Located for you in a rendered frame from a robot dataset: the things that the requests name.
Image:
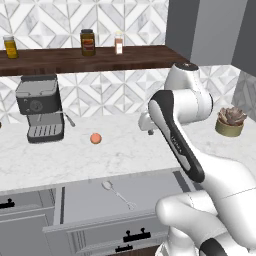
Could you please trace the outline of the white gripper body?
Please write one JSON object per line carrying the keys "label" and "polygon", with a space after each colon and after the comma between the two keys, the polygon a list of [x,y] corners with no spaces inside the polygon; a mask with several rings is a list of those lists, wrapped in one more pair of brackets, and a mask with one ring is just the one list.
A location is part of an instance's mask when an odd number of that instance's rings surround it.
{"label": "white gripper body", "polygon": [[143,112],[140,115],[139,121],[138,121],[139,128],[142,131],[148,131],[153,130],[155,128],[154,122],[151,120],[150,115],[147,111]]}

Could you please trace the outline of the grey cupboard door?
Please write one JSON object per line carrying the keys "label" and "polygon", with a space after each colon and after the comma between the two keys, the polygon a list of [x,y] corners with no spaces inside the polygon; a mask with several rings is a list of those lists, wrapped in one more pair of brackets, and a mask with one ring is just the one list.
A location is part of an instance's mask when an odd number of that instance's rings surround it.
{"label": "grey cupboard door", "polygon": [[44,214],[0,221],[0,256],[51,256]]}

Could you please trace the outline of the succulent plant in pot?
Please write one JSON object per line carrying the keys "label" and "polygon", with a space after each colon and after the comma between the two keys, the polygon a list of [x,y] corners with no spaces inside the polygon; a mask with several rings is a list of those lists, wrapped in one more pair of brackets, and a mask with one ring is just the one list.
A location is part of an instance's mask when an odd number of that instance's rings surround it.
{"label": "succulent plant in pot", "polygon": [[221,108],[215,130],[226,137],[238,137],[243,129],[247,115],[239,108]]}

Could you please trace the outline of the dark wooden shelf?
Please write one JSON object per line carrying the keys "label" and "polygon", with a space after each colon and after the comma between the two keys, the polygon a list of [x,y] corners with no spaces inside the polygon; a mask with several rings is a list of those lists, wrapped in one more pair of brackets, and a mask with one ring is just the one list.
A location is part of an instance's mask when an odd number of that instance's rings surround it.
{"label": "dark wooden shelf", "polygon": [[18,59],[0,51],[0,76],[61,74],[169,68],[187,59],[164,45],[126,46],[121,55],[114,47],[97,47],[95,56],[83,56],[80,48],[19,50]]}

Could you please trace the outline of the brown jar with black lid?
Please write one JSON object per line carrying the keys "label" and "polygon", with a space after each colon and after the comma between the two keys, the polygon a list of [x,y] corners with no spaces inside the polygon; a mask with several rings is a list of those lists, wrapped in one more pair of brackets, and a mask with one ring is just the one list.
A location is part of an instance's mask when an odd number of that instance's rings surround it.
{"label": "brown jar with black lid", "polygon": [[92,29],[82,29],[80,41],[83,56],[94,56],[96,54],[95,35]]}

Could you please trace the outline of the grey espresso coffee machine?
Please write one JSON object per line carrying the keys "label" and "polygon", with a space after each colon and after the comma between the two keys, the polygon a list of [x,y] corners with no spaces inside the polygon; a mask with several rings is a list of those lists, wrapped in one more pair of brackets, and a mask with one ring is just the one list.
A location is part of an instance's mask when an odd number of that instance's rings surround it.
{"label": "grey espresso coffee machine", "polygon": [[65,121],[75,126],[63,111],[58,79],[51,75],[23,75],[16,89],[19,111],[27,117],[29,143],[60,141],[64,138]]}

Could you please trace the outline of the white spice shaker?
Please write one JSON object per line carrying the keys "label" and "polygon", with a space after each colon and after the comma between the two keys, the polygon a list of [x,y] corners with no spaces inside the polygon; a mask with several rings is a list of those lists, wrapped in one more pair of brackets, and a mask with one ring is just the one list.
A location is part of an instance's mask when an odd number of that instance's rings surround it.
{"label": "white spice shaker", "polygon": [[117,31],[115,33],[114,44],[115,44],[115,53],[116,54],[122,54],[123,53],[123,38],[122,38],[122,32],[121,31]]}

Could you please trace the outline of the orange round fruit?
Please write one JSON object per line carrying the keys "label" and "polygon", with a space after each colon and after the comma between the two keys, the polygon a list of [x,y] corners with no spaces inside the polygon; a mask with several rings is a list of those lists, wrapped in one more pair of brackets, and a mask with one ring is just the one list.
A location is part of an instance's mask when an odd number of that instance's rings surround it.
{"label": "orange round fruit", "polygon": [[101,136],[99,133],[93,133],[93,134],[90,136],[90,141],[91,141],[93,144],[99,144],[99,143],[102,141],[102,136]]}

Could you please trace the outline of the grey open drawer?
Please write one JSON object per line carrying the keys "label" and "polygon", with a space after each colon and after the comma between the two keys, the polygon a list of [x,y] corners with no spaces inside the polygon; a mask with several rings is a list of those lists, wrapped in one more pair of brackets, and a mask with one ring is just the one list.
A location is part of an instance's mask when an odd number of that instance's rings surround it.
{"label": "grey open drawer", "polygon": [[[100,180],[58,189],[53,225],[43,230],[52,256],[107,256],[116,254],[118,246],[129,244],[137,250],[158,245],[166,239],[168,228],[156,217],[156,202],[201,188],[179,169],[111,177],[109,181],[136,208],[130,211],[125,202],[102,187]],[[133,235],[142,228],[151,233],[150,238],[123,242],[127,230]]]}

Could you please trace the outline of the yellow jar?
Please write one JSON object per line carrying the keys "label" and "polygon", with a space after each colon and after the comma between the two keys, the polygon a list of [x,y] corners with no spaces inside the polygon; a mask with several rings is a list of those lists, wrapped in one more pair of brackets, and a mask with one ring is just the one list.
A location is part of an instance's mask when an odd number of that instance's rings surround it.
{"label": "yellow jar", "polygon": [[13,36],[4,36],[4,45],[6,49],[7,56],[10,59],[16,59],[18,57],[18,50]]}

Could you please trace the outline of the grey wall cupboard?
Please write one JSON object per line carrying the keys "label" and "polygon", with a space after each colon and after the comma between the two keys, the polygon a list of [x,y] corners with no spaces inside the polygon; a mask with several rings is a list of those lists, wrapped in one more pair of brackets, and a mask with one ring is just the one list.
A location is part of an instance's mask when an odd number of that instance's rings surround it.
{"label": "grey wall cupboard", "polygon": [[256,0],[169,0],[165,45],[199,66],[256,77]]}

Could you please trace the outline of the grey drawer front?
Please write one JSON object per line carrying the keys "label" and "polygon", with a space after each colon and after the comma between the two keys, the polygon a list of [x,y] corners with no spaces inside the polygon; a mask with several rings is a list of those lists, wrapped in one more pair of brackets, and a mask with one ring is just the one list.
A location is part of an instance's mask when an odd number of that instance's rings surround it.
{"label": "grey drawer front", "polygon": [[15,202],[14,207],[0,209],[0,214],[52,207],[55,205],[55,195],[55,189],[46,189],[0,196],[0,203],[6,203],[9,198]]}

